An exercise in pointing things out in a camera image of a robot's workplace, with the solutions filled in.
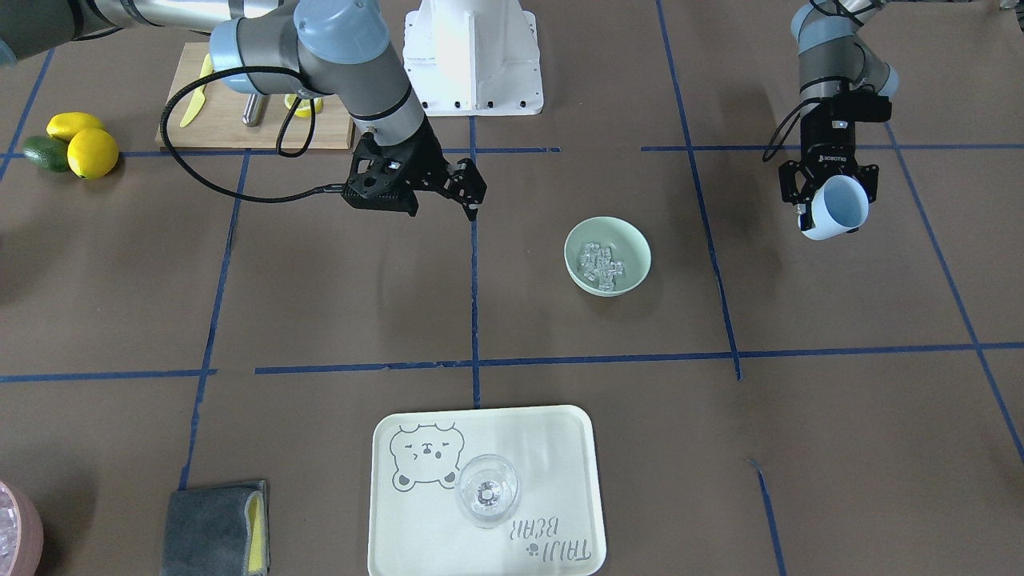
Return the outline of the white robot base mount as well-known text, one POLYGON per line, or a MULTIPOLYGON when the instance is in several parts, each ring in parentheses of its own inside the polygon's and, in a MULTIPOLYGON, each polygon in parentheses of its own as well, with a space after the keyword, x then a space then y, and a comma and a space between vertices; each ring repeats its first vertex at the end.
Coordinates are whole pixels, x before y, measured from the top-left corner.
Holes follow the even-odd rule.
POLYGON ((422 1, 403 33, 406 72, 427 116, 544 110, 538 24, 519 1, 422 1))

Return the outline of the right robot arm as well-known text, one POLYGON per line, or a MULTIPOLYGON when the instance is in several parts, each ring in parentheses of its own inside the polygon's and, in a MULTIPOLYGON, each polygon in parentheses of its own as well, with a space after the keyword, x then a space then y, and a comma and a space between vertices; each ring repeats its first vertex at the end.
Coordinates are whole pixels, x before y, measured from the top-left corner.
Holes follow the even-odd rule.
POLYGON ((337 96, 361 136, 344 182, 307 196, 413 216, 432 192, 469 220, 484 201, 474 162, 443 156, 377 1, 4 1, 1 14, 4 66, 114 30, 180 28, 208 33, 211 79, 239 94, 337 96))

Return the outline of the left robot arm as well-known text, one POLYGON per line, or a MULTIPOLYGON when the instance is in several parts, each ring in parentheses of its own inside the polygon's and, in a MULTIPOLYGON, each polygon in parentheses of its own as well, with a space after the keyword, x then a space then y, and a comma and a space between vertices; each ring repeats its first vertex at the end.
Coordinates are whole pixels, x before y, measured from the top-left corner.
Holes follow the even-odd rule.
POLYGON ((877 165, 856 158, 857 127, 892 116, 896 69, 878 58, 859 31, 882 1, 808 1, 791 19, 798 44, 800 102, 794 110, 798 159, 778 168, 780 197, 796 208, 798 229, 823 241, 856 232, 878 193, 877 165))

